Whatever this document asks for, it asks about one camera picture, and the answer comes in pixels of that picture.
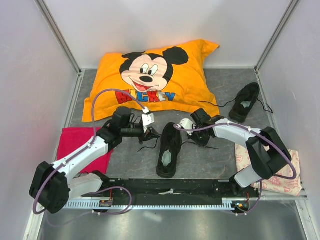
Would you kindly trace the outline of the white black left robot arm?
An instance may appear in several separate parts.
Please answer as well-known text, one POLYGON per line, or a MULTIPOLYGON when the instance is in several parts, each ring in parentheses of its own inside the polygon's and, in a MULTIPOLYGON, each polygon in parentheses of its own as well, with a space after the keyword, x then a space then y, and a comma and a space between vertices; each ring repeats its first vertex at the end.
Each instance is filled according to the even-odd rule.
POLYGON ((132 111, 127 107, 119 107, 103 127, 94 131, 84 145, 66 157, 49 164, 44 161, 36 170, 30 186, 29 195, 34 199, 33 212, 40 214, 37 205, 45 211, 56 214, 67 204, 68 200, 85 194, 95 193, 99 197, 110 191, 108 182, 102 180, 100 173, 90 173, 84 177, 76 177, 84 168, 98 158, 111 152, 123 138, 138 138, 139 143, 159 138, 152 127, 154 114, 144 108, 138 123, 131 120, 132 111))

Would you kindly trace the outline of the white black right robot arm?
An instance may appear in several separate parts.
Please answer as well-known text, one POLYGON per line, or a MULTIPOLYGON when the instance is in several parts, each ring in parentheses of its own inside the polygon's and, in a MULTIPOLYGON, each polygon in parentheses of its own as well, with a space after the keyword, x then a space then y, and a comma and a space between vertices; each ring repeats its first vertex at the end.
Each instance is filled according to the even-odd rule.
POLYGON ((286 180, 297 177, 292 157, 274 128, 250 128, 220 115, 211 117, 203 108, 193 112, 191 118, 184 118, 179 124, 199 146, 205 147, 210 138, 219 138, 247 150, 249 166, 230 178, 229 191, 233 196, 240 197, 249 185, 274 176, 286 180))

